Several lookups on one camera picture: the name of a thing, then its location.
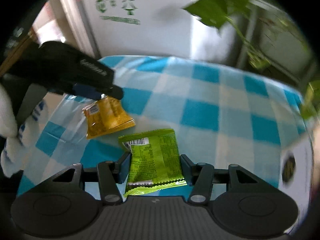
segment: stuffed toy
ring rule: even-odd
[[[0,84],[0,136],[6,138],[0,163],[6,177],[23,169],[29,149],[39,138],[39,124],[46,124],[47,121],[48,107],[45,100],[41,100],[18,129],[10,97]]]

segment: table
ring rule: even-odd
[[[235,68],[177,57],[110,56],[122,106],[136,126],[86,140],[82,108],[92,100],[66,95],[32,149],[18,195],[63,168],[93,167],[123,153],[120,135],[173,128],[180,154],[225,169],[237,163],[275,187],[281,149],[305,132],[301,95],[279,82]],[[119,185],[124,192],[124,185]],[[156,192],[188,196],[183,186]]]

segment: metal pivot screw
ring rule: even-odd
[[[108,202],[117,202],[119,199],[120,199],[120,197],[118,195],[114,195],[114,194],[106,195],[104,197],[104,200],[108,201]]]
[[[195,203],[202,203],[206,200],[205,196],[203,195],[193,195],[191,196],[191,201]]]

